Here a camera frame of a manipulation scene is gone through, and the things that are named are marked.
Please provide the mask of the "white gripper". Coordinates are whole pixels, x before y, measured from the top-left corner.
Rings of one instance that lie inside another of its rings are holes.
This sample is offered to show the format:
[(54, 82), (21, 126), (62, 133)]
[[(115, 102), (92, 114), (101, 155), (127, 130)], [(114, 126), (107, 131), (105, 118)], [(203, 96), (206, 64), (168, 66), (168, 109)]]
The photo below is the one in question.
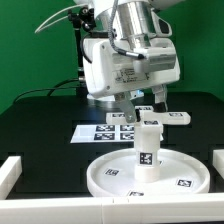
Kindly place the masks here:
[[(174, 47), (168, 38), (154, 38), (149, 47)], [(94, 98), (115, 95), (115, 101), (124, 113), (127, 123), (138, 121), (136, 109), (131, 102), (131, 94), (126, 91), (152, 88), (155, 112), (167, 112), (167, 88), (179, 80), (180, 68), (176, 56), (173, 69), (151, 73), (136, 73), (133, 67), (135, 59), (122, 56), (114, 51), (106, 38), (87, 38), (84, 40), (84, 51), (91, 60), (83, 59), (84, 74), (88, 92)]]

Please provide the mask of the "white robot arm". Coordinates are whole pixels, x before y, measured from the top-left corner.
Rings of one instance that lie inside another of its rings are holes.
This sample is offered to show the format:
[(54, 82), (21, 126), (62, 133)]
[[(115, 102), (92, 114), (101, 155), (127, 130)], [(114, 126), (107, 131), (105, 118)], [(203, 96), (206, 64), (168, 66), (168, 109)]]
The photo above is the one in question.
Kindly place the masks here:
[(166, 85), (179, 80), (172, 29), (157, 12), (182, 0), (73, 0), (84, 6), (83, 66), (89, 94), (112, 96), (126, 121), (137, 121), (131, 93), (150, 88), (158, 112), (167, 110)]

